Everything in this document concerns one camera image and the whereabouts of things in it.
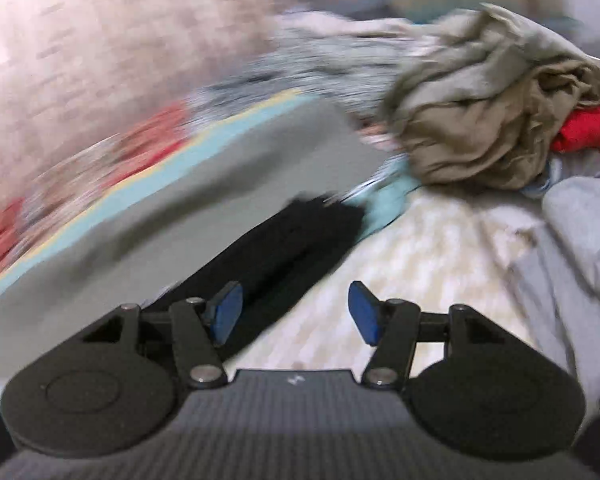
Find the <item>black white patterned cloth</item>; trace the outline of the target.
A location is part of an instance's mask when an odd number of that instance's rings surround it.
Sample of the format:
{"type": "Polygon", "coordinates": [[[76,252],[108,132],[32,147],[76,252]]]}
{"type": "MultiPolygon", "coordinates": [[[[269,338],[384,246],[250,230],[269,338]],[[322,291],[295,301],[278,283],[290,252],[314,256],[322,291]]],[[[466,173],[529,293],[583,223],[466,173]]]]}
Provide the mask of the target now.
{"type": "Polygon", "coordinates": [[[438,50],[440,40],[430,26],[404,18],[353,21],[300,12],[277,19],[272,46],[190,95],[193,129],[292,89],[331,99],[357,122],[369,124],[406,63],[438,50]]]}

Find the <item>khaki crumpled garment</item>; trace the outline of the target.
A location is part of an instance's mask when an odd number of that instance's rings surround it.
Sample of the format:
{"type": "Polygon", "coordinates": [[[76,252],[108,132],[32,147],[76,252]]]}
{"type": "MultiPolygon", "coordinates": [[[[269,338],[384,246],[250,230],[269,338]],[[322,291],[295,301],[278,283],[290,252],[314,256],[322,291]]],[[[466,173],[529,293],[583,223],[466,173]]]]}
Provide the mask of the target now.
{"type": "Polygon", "coordinates": [[[600,68],[578,47],[485,4],[419,25],[432,50],[404,56],[378,117],[425,184],[520,190],[575,110],[600,106],[600,68]]]}

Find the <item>grey teal-bordered blanket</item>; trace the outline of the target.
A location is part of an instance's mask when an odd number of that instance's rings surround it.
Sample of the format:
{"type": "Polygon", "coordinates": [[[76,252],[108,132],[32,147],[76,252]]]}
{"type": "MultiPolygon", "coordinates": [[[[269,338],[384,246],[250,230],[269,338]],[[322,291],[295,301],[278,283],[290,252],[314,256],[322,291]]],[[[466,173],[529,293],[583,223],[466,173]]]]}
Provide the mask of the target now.
{"type": "Polygon", "coordinates": [[[279,93],[222,120],[29,250],[0,275],[0,395],[28,364],[122,302],[147,304],[298,195],[399,218],[406,159],[360,140],[332,101],[279,93]]]}

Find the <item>black pant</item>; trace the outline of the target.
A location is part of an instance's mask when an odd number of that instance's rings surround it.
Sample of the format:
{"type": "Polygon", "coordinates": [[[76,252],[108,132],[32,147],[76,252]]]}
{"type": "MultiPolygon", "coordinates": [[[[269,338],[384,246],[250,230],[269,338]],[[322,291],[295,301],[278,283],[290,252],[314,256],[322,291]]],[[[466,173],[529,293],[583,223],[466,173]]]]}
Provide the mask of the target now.
{"type": "Polygon", "coordinates": [[[209,300],[229,282],[242,285],[242,314],[220,347],[226,361],[279,321],[335,269],[361,234],[364,208],[326,198],[295,198],[235,240],[197,272],[143,310],[152,321],[189,297],[209,300]]]}

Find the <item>red patterned quilt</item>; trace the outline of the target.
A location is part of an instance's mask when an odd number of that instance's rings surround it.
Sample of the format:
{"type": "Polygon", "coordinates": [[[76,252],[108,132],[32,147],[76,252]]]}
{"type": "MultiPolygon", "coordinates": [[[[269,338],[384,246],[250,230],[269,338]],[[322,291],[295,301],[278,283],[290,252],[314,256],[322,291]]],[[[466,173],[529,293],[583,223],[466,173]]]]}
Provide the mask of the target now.
{"type": "Polygon", "coordinates": [[[187,142],[183,102],[79,152],[27,184],[0,210],[0,274],[91,207],[119,182],[154,166],[187,142]]]}

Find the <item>red garment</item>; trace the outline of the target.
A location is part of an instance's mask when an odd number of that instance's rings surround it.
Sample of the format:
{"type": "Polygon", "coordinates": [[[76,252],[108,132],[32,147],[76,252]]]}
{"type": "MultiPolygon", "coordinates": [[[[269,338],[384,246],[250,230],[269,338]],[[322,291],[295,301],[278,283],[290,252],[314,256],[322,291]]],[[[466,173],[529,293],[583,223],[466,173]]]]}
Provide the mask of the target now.
{"type": "Polygon", "coordinates": [[[595,148],[600,151],[600,106],[574,110],[550,144],[555,153],[595,148]]]}

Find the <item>light grey garment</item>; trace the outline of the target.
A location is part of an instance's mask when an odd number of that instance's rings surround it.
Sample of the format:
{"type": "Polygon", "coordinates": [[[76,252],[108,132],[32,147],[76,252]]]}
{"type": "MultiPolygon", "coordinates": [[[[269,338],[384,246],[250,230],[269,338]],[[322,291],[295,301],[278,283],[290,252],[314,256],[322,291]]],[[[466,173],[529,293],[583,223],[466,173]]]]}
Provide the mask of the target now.
{"type": "Polygon", "coordinates": [[[541,352],[600,409],[600,152],[550,156],[524,191],[541,203],[532,247],[508,277],[541,352]]]}

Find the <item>patterned beige curtain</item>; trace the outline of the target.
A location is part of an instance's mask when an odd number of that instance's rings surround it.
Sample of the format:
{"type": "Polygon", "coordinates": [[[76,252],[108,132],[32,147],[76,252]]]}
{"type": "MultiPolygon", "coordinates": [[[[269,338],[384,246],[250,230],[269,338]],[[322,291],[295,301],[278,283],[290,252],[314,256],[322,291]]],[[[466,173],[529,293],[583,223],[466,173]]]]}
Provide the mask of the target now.
{"type": "Polygon", "coordinates": [[[0,206],[268,45],[292,0],[0,0],[0,206]]]}

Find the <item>cream zigzag bedsheet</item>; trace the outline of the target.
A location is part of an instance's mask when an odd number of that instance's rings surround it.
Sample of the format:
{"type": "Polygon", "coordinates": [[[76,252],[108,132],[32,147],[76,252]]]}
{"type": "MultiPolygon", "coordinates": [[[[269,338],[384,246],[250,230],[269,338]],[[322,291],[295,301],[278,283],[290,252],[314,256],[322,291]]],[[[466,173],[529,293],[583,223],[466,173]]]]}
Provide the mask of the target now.
{"type": "Polygon", "coordinates": [[[538,205],[514,193],[469,195],[419,188],[401,217],[367,237],[253,344],[231,358],[245,370],[341,370],[361,374],[372,354],[347,307],[351,282],[378,298],[402,298],[428,312],[468,304],[527,344],[534,341],[505,279],[532,246],[538,205]]]}

